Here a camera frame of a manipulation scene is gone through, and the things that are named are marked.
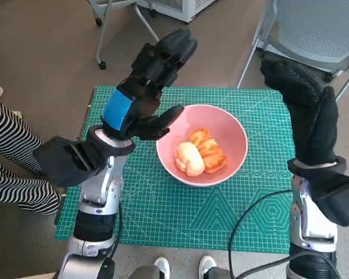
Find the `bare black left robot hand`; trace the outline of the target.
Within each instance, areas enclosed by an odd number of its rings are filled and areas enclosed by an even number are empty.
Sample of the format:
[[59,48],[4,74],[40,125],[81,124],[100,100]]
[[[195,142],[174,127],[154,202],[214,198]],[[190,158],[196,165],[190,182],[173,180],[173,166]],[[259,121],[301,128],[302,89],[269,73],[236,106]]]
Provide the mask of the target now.
[[158,140],[166,135],[184,107],[176,105],[160,116],[154,113],[161,104],[163,89],[174,83],[196,48],[197,40],[188,28],[170,33],[155,45],[146,43],[132,63],[128,78],[114,89],[106,103],[103,130],[117,140]]

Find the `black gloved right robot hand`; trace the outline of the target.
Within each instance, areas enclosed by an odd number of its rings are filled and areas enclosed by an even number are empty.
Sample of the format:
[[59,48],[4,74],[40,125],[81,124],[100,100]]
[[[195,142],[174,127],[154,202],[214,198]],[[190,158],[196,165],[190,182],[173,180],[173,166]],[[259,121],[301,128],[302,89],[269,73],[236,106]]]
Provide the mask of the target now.
[[264,59],[265,85],[279,91],[289,110],[295,158],[307,166],[334,163],[339,110],[331,86],[301,64]]

